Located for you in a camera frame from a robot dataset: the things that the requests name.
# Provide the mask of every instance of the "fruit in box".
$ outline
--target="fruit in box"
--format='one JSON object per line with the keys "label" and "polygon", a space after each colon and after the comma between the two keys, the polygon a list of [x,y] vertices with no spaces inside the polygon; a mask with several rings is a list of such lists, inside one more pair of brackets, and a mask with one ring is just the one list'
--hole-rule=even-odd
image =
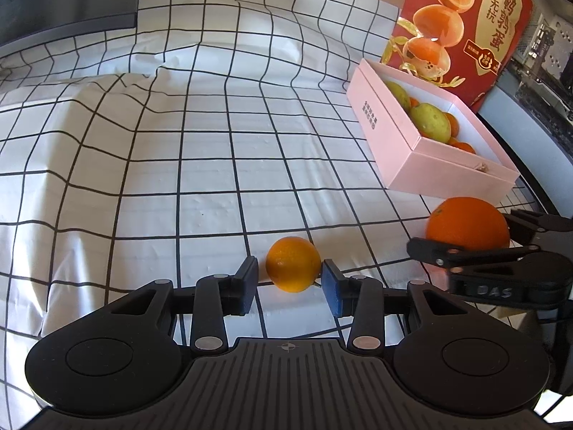
{"label": "fruit in box", "polygon": [[452,137],[457,137],[459,134],[459,123],[458,120],[456,119],[456,117],[451,114],[451,113],[445,113],[446,118],[448,118],[448,121],[450,122],[450,126],[452,127]]}
{"label": "fruit in box", "polygon": [[410,119],[429,139],[443,144],[452,137],[450,122],[441,110],[428,103],[420,103],[410,110]]}
{"label": "fruit in box", "polygon": [[386,87],[388,87],[388,90],[391,92],[394,98],[398,100],[398,103],[404,109],[404,111],[406,113],[409,113],[410,97],[406,93],[406,90],[404,90],[404,87],[392,81],[385,81],[384,83],[386,84]]}
{"label": "fruit in box", "polygon": [[455,144],[452,144],[452,146],[459,148],[460,150],[464,150],[465,152],[469,152],[469,153],[473,153],[474,155],[477,155],[474,148],[470,144],[468,144],[467,142],[456,142]]}

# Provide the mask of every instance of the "small orange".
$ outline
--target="small orange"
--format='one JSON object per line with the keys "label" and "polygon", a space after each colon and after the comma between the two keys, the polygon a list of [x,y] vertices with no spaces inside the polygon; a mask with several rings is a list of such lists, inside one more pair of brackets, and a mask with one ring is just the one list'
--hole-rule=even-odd
{"label": "small orange", "polygon": [[318,250],[296,236],[275,242],[265,261],[270,280],[286,292],[302,292],[310,287],[320,273],[321,264]]}
{"label": "small orange", "polygon": [[451,114],[451,113],[446,113],[444,111],[444,113],[446,115],[446,118],[448,118],[448,121],[450,122],[450,125],[452,126],[452,137],[457,137],[459,134],[459,123],[458,120],[456,119],[456,117]]}
{"label": "small orange", "polygon": [[506,249],[509,229],[503,215],[488,202],[454,197],[432,212],[426,226],[426,239],[467,250]]}
{"label": "small orange", "polygon": [[459,148],[460,150],[465,150],[466,152],[473,153],[474,155],[477,155],[476,151],[473,149],[473,147],[470,144],[468,144],[467,142],[456,142],[455,144],[452,144],[452,146]]}

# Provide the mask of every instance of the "white grid bedsheet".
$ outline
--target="white grid bedsheet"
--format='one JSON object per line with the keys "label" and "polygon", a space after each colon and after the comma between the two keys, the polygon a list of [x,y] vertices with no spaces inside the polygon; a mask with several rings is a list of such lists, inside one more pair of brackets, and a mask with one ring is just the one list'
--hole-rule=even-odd
{"label": "white grid bedsheet", "polygon": [[[38,411],[38,338],[156,278],[192,286],[311,240],[346,274],[428,280],[406,242],[439,204],[383,188],[345,89],[398,9],[378,0],[140,0],[136,30],[0,61],[0,428]],[[516,186],[500,207],[531,208]],[[346,338],[319,285],[261,265],[238,336]],[[175,334],[188,342],[190,316]],[[388,343],[402,338],[387,318]]]}

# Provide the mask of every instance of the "black gripper pad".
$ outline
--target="black gripper pad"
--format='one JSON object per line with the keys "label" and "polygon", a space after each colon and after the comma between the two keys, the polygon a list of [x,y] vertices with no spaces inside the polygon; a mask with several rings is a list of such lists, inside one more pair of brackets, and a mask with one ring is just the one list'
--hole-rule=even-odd
{"label": "black gripper pad", "polygon": [[239,339],[197,359],[171,394],[129,415],[83,419],[45,409],[26,430],[507,430],[549,427],[531,411],[493,419],[429,408],[376,357],[336,339]]}

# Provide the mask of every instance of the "green fruit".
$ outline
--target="green fruit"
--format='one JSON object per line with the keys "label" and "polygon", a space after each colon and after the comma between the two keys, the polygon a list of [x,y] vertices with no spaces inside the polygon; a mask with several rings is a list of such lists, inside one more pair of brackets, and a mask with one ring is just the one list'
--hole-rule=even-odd
{"label": "green fruit", "polygon": [[410,110],[410,119],[429,139],[446,143],[452,137],[452,126],[441,110],[429,103],[420,103]]}
{"label": "green fruit", "polygon": [[398,100],[398,103],[404,109],[404,111],[406,113],[409,113],[410,112],[410,96],[406,93],[406,90],[404,90],[404,87],[402,87],[401,85],[396,84],[395,82],[392,82],[392,81],[384,81],[384,83],[386,84],[386,87],[388,87],[388,90],[392,93],[394,98],[396,100]]}

